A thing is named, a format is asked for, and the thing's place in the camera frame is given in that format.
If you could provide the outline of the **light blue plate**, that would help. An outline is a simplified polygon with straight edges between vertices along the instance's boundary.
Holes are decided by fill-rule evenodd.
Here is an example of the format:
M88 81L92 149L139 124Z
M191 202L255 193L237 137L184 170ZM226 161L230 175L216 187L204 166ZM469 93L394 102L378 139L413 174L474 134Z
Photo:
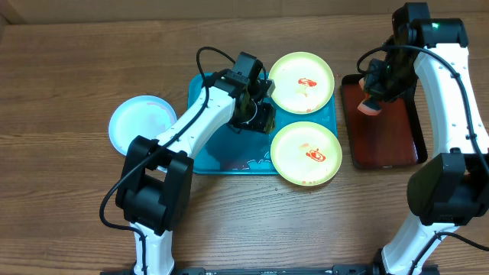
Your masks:
M108 136L112 146L123 156L138 136L153 139L165 132L177 116L172 106L153 95L140 95L123 102L111 116Z

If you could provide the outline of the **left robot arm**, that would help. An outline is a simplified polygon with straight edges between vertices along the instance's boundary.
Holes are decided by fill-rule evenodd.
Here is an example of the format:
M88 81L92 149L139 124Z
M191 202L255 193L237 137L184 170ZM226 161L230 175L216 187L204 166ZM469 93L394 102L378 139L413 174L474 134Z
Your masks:
M202 75L199 98L159 137L138 135L128 146L120 180L108 194L123 211L137 258L132 274L170 274L172 230L188 206L196 155L223 125L269 134L275 109L265 102L274 89L263 63L242 52L230 69Z

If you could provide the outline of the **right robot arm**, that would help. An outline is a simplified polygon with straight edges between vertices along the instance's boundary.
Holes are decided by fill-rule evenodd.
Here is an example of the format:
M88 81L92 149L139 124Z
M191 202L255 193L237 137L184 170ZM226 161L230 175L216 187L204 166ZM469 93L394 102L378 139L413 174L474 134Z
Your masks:
M363 113L421 85L429 109L432 159L408 182L410 213L374 260L375 274L420 274L446 237L488 209L488 135L468 71L468 35L458 18L432 18L425 2L392 16L384 60L363 71Z

